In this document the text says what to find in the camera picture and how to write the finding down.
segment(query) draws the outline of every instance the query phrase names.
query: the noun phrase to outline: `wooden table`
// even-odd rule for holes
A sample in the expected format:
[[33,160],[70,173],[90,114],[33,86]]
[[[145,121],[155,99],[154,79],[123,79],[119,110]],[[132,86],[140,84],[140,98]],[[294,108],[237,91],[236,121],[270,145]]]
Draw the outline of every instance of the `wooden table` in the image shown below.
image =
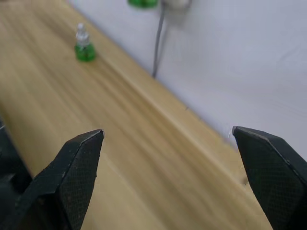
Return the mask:
[[[92,63],[74,56],[79,22]],[[33,175],[104,129],[84,230],[271,229],[239,154],[64,1],[0,1],[0,115]]]

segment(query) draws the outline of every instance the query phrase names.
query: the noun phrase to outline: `cable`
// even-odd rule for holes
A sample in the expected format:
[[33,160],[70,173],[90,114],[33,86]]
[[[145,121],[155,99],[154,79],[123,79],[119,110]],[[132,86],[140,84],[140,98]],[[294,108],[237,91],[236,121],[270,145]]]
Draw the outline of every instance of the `cable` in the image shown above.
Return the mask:
[[165,18],[165,9],[166,9],[166,4],[162,2],[162,10],[161,10],[160,21],[159,21],[159,26],[158,26],[157,36],[156,36],[155,46],[154,46],[153,78],[156,78],[158,66],[159,66],[159,60],[158,60],[159,59],[159,46],[160,46],[163,22]]

